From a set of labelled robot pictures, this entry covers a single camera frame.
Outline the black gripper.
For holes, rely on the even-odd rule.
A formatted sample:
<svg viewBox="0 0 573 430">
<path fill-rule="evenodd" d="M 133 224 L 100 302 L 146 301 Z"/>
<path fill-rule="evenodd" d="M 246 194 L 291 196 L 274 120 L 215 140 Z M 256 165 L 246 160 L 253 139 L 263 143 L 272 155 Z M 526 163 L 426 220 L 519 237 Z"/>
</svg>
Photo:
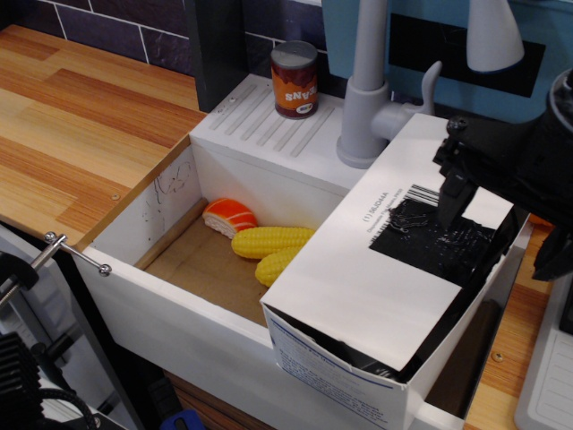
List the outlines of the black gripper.
<svg viewBox="0 0 573 430">
<path fill-rule="evenodd" d="M 546 109 L 536 119 L 510 124 L 454 116 L 434 157 L 445 180 L 437 220 L 448 229 L 465 212 L 478 188 L 552 224 L 572 221 L 572 72 L 553 82 Z M 535 280 L 572 272 L 572 232 L 556 227 L 534 262 Z"/>
</svg>

